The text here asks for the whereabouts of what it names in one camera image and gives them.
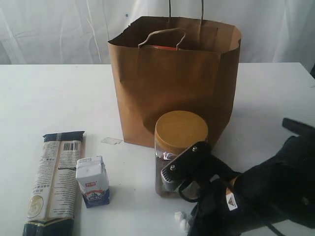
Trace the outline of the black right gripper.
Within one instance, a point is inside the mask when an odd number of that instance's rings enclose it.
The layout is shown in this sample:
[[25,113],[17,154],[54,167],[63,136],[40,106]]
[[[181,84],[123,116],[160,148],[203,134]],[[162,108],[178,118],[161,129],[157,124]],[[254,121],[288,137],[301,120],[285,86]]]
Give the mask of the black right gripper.
[[192,212],[189,236],[240,236],[246,230],[244,201],[235,193],[226,195],[227,182],[207,183]]

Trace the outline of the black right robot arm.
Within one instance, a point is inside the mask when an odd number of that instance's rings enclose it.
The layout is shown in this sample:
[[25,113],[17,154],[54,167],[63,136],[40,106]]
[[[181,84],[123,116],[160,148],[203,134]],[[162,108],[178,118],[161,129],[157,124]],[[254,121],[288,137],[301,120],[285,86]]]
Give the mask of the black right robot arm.
[[290,220],[315,227],[315,129],[284,118],[293,133],[268,160],[228,178],[217,177],[202,186],[191,212],[190,236],[240,236]]

